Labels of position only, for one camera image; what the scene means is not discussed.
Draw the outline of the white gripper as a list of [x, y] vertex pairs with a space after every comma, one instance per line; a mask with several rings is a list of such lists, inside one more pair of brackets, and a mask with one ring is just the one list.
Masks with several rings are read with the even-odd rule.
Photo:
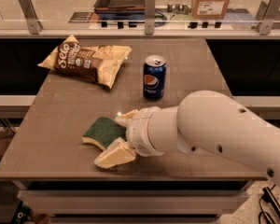
[[126, 138], [128, 142], [122, 138], [116, 139], [95, 159], [94, 163], [100, 168], [109, 169], [134, 161], [136, 153], [142, 157], [163, 155], [163, 152], [154, 148], [148, 135], [150, 118], [154, 112], [159, 110], [158, 107], [152, 106], [117, 115], [115, 122], [127, 128]]

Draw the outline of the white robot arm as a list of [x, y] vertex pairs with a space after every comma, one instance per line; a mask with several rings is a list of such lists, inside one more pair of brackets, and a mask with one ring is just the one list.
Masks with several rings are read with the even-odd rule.
[[222, 93], [196, 91], [178, 106], [143, 108], [116, 123], [126, 128], [126, 137], [115, 139], [95, 159], [101, 168], [137, 155], [191, 154], [198, 148], [241, 163], [280, 187], [280, 128]]

